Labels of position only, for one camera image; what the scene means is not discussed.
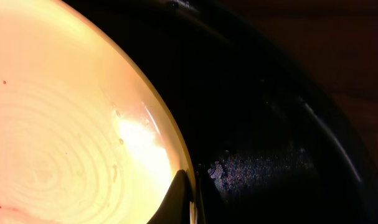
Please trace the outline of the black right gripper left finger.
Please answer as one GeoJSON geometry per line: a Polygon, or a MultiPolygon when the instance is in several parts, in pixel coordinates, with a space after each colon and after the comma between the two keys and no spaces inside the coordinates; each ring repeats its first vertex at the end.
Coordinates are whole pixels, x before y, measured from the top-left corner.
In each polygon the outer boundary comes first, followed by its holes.
{"type": "Polygon", "coordinates": [[[184,170],[178,170],[168,191],[148,224],[189,224],[192,190],[184,170]]]}

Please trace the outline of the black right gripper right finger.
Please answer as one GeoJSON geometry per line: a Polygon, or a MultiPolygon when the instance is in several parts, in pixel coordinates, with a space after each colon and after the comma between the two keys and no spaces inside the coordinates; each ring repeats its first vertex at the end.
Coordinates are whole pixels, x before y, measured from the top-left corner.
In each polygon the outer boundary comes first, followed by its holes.
{"type": "Polygon", "coordinates": [[[197,206],[199,223],[229,224],[232,219],[214,181],[204,169],[197,171],[197,206]]]}

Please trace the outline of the yellow plate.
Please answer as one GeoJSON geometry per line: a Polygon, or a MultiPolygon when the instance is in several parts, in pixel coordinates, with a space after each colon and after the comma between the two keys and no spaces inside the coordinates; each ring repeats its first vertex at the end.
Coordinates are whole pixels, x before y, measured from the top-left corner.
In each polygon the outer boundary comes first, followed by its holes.
{"type": "Polygon", "coordinates": [[[178,170],[168,108],[62,1],[0,1],[0,223],[148,223],[178,170]]]}

